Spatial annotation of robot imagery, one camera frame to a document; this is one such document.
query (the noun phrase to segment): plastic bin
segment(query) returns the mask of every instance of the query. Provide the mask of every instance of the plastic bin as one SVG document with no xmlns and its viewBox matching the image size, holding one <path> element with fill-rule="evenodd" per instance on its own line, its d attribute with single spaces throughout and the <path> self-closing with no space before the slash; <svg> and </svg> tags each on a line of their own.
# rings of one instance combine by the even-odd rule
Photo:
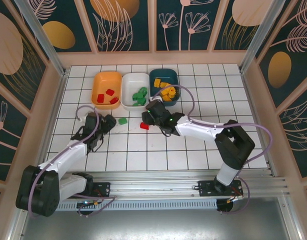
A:
<svg viewBox="0 0 307 240">
<path fill-rule="evenodd" d="M 93 87 L 91 92 L 91 102 L 98 109 L 116 109 L 120 105 L 120 94 L 122 87 L 122 75 L 116 71 L 104 71 L 99 72 L 93 80 Z M 112 96 L 107 95 L 108 89 L 114 90 Z M 103 103 L 97 102 L 99 94 L 104 94 Z M 118 101 L 111 104 L 109 101 L 114 97 L 118 98 Z"/>
<path fill-rule="evenodd" d="M 140 88 L 147 88 L 147 95 L 145 96 L 146 103 L 144 106 L 133 106 L 136 101 L 133 101 L 133 95 L 139 91 Z M 128 111 L 146 111 L 146 105 L 149 102 L 150 85 L 149 75 L 141 72 L 127 73 L 122 78 L 121 84 L 121 105 Z"/>
<path fill-rule="evenodd" d="M 155 79 L 161 79 L 164 83 L 179 85 L 179 80 L 177 73 L 169 68 L 161 68 L 161 69 L 154 69 L 149 74 L 149 83 L 150 83 L 150 96 L 153 97 L 161 88 L 154 87 Z M 179 87 L 175 87 L 176 94 L 172 101 L 164 101 L 163 104 L 166 107 L 171 107 L 176 104 L 180 97 L 180 89 Z"/>
</svg>

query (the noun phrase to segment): orange bowl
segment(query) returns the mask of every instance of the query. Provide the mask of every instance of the orange bowl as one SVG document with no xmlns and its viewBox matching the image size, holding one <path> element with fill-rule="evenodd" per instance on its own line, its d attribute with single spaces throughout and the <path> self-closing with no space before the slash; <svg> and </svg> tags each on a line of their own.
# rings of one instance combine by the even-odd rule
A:
<svg viewBox="0 0 307 240">
<path fill-rule="evenodd" d="M 111 89 L 114 91 L 112 96 L 107 95 L 106 91 Z M 98 109 L 116 109 L 120 105 L 120 92 L 122 89 L 122 75 L 116 71 L 99 72 L 93 79 L 93 87 L 91 92 L 91 102 Z M 104 94 L 103 103 L 97 102 L 98 95 Z M 117 97 L 118 101 L 114 104 L 110 100 Z"/>
</svg>

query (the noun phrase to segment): white tiled floor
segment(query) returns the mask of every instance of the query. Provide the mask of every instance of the white tiled floor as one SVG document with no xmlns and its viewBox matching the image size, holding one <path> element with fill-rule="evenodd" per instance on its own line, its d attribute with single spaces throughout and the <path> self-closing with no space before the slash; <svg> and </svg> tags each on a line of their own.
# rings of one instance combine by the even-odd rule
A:
<svg viewBox="0 0 307 240">
<path fill-rule="evenodd" d="M 147 73 L 157 68 L 170 68 L 179 75 L 180 84 L 189 88 L 195 100 L 191 114 L 196 119 L 211 123 L 226 123 L 233 119 L 241 123 L 253 123 L 254 119 L 247 100 L 239 69 L 235 64 L 155 64 L 155 65 L 103 65 L 73 66 L 61 102 L 48 158 L 52 158 L 69 142 L 82 124 L 75 119 L 75 111 L 81 105 L 91 104 L 94 76 L 103 71 Z M 192 108 L 190 95 L 181 90 L 181 98 L 171 113 L 187 114 Z M 81 109 L 79 116 L 89 109 Z M 104 137 L 103 145 L 78 161 L 71 171 L 158 171 L 219 169 L 222 159 L 214 140 L 201 141 L 193 137 L 165 137 L 156 126 L 149 130 L 140 128 L 141 112 L 129 112 L 121 105 L 114 110 L 99 110 L 102 115 L 126 117 L 128 124 L 117 124 Z M 256 144 L 251 157 L 259 154 L 261 143 L 255 127 L 243 127 Z M 247 168 L 267 168 L 260 157 Z"/>
</svg>

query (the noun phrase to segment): red block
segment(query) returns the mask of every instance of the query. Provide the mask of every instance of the red block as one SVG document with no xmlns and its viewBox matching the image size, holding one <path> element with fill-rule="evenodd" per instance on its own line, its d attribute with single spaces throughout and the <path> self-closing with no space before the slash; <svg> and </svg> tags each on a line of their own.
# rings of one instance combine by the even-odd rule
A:
<svg viewBox="0 0 307 240">
<path fill-rule="evenodd" d="M 103 103 L 105 100 L 105 95 L 104 94 L 98 94 L 97 102 L 98 103 Z"/>
<path fill-rule="evenodd" d="M 118 102 L 118 97 L 114 97 L 113 99 L 111 99 L 109 102 L 110 102 L 110 104 L 115 104 L 116 102 Z"/>
<path fill-rule="evenodd" d="M 146 129 L 146 130 L 149 130 L 149 125 L 145 124 L 145 123 L 140 123 L 140 128 L 141 129 Z"/>
<path fill-rule="evenodd" d="M 110 88 L 105 92 L 107 95 L 112 96 L 114 95 L 115 91 L 111 90 Z"/>
</svg>

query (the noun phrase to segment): white bowl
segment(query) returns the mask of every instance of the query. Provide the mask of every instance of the white bowl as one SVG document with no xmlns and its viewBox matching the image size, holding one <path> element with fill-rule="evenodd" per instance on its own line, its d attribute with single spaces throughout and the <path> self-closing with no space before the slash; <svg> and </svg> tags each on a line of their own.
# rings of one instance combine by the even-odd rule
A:
<svg viewBox="0 0 307 240">
<path fill-rule="evenodd" d="M 133 106 L 136 101 L 133 101 L 133 95 L 138 93 L 142 88 L 147 88 L 147 95 L 144 97 L 146 99 L 145 105 L 143 106 Z M 146 105 L 149 102 L 150 96 L 150 85 L 149 85 L 149 75 L 141 72 L 127 73 L 122 77 L 121 83 L 121 105 L 127 111 L 145 111 Z"/>
</svg>

